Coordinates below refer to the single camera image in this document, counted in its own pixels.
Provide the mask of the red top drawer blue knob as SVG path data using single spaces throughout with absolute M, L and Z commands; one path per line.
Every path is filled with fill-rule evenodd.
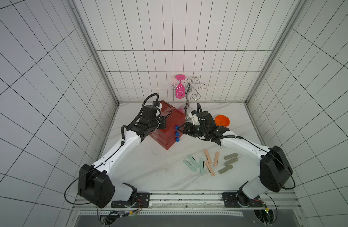
M 185 123 L 185 114 L 179 111 L 178 109 L 174 108 L 172 109 L 172 113 L 168 118 L 166 118 L 166 128 L 165 129 L 159 129 L 161 133 L 164 134 L 171 134 L 175 133 L 176 126 L 181 126 Z

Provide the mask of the red plastic drawer cabinet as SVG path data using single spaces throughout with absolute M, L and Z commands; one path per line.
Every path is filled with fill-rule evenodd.
M 163 148 L 169 150 L 176 142 L 180 141 L 182 133 L 177 130 L 177 127 L 185 123 L 185 114 L 164 100 L 161 100 L 160 103 L 162 104 L 161 116 L 166 117 L 171 114 L 165 119 L 165 128 L 156 129 L 150 134 L 150 137 Z

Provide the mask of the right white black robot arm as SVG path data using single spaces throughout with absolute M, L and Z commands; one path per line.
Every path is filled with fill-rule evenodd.
M 249 206 L 250 201 L 268 191 L 279 192 L 292 178 L 293 171 L 280 147 L 271 148 L 256 144 L 235 134 L 227 127 L 217 126 L 214 118 L 207 111 L 192 113 L 191 123 L 176 127 L 179 132 L 231 148 L 259 166 L 258 176 L 245 182 L 236 193 L 237 203 L 240 206 Z

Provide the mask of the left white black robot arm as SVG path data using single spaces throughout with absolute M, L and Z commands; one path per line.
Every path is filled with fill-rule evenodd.
M 111 202 L 125 202 L 133 206 L 137 188 L 121 183 L 114 174 L 119 163 L 156 129 L 166 128 L 166 117 L 161 116 L 162 104 L 142 106 L 137 117 L 121 127 L 122 139 L 94 164 L 85 164 L 79 170 L 77 194 L 99 208 Z

